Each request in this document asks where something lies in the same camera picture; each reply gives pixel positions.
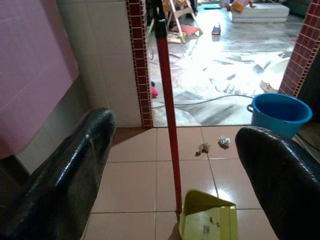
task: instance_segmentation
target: cable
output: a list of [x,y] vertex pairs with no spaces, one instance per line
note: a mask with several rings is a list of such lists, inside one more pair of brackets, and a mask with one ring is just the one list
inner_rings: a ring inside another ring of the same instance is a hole
[[[199,102],[195,102],[195,103],[184,103],[184,104],[175,104],[174,106],[177,107],[177,106],[192,106],[192,105],[197,105],[197,104],[204,104],[204,103],[207,103],[207,102],[211,102],[211,101],[214,101],[214,100],[218,100],[218,99],[223,99],[223,98],[226,98],[226,97],[245,97],[245,98],[249,98],[249,99],[253,99],[252,96],[246,96],[246,95],[240,95],[240,94],[232,94],[232,95],[226,95],[226,96],[219,96],[219,97],[216,97],[216,98],[212,98],[212,99],[208,99],[208,100],[205,100],[205,101],[199,101]],[[158,109],[158,108],[163,108],[165,105],[161,105],[161,106],[155,106],[155,107],[152,107],[152,109]]]

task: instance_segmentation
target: pink wall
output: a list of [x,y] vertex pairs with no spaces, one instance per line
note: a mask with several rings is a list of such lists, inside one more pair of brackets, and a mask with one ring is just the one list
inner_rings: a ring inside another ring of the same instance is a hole
[[54,0],[0,1],[0,159],[28,144],[78,74]]

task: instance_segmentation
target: wet floor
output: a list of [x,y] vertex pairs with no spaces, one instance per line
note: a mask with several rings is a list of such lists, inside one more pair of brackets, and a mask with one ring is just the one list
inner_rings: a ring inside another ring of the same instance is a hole
[[[250,124],[247,105],[252,99],[248,97],[263,93],[259,84],[268,65],[291,56],[303,18],[290,15],[286,23],[231,23],[226,10],[198,6],[196,19],[202,35],[187,37],[186,44],[168,45],[177,125]],[[220,36],[211,35],[215,22],[220,22]],[[180,23],[194,25],[190,19]],[[159,92],[152,103],[153,123],[164,127],[167,121],[155,41],[152,35],[149,42],[154,56],[149,74]]]

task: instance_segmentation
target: bucket handle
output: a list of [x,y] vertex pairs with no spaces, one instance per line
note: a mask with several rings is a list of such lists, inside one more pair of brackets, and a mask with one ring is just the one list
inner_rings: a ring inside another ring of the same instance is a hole
[[254,107],[252,106],[252,104],[249,104],[248,106],[246,106],[246,109],[247,109],[250,113],[253,113],[253,112],[254,112]]

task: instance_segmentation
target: plastic bucket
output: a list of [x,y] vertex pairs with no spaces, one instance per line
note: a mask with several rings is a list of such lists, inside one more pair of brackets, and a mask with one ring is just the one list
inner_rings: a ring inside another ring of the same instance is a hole
[[312,111],[307,104],[280,93],[257,95],[248,110],[253,113],[253,126],[270,129],[288,138],[293,138],[312,117]]

